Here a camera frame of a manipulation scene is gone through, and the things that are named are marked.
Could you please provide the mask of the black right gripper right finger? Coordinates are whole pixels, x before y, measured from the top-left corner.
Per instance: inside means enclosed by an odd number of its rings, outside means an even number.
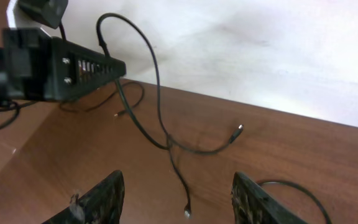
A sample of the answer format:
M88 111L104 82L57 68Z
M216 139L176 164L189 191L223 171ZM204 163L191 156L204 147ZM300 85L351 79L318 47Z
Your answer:
M234 174L231 195L235 224L306 224L242 172Z

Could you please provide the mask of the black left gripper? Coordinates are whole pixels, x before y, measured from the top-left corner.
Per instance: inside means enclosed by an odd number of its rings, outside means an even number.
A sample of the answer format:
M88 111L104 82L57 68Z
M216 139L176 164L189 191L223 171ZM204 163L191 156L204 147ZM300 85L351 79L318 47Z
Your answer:
M107 57L40 28L3 29L0 101L45 101L50 58L50 99L81 98L126 74L123 61Z

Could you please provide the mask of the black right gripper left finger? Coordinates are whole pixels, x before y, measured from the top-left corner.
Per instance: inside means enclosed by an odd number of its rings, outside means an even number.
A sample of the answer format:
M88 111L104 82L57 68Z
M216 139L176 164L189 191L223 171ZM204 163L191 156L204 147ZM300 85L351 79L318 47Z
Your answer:
M43 224L119 224L124 196L123 174L115 170L82 197L72 195L69 206Z

